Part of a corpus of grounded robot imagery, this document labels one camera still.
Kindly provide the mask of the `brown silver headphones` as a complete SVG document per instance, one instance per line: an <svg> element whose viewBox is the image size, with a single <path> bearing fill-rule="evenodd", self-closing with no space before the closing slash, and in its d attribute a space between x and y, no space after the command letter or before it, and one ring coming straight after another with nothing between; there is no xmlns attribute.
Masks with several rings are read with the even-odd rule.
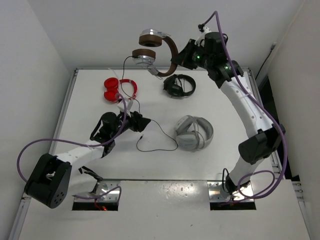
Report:
<svg viewBox="0 0 320 240"><path fill-rule="evenodd" d="M169 47L172 58L178 55L179 52L177 45L167 33L153 28L148 28L141 32L138 39L138 44L140 46L148 48L160 47L163 42L165 42ZM166 72L159 71L154 65L156 52L148 48L138 48L133 50L131 53L133 62L136 65L147 69L151 75L156 76L157 78L165 78L173 75L178 65L171 62L169 69Z"/></svg>

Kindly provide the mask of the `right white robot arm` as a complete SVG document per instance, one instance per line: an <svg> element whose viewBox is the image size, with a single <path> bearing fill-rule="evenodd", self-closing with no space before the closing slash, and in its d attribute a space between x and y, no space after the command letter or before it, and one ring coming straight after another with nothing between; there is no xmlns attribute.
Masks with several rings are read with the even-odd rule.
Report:
<svg viewBox="0 0 320 240"><path fill-rule="evenodd" d="M239 159L223 184L225 191L232 194L247 184L262 161L278 148L285 129L249 93L242 68L227 54L227 41L225 34L204 33L198 39L190 39L171 62L190 70L205 69L243 123L247 140L238 145Z"/></svg>

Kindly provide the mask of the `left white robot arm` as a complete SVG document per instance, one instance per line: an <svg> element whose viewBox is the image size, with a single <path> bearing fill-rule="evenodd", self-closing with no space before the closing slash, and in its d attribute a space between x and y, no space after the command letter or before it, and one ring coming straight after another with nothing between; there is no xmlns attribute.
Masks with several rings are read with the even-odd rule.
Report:
<svg viewBox="0 0 320 240"><path fill-rule="evenodd" d="M137 111L104 113L86 143L56 155L43 154L27 180L24 193L54 209L66 198L70 178L91 161L107 156L115 146L115 139L127 130L141 133L151 119Z"/></svg>

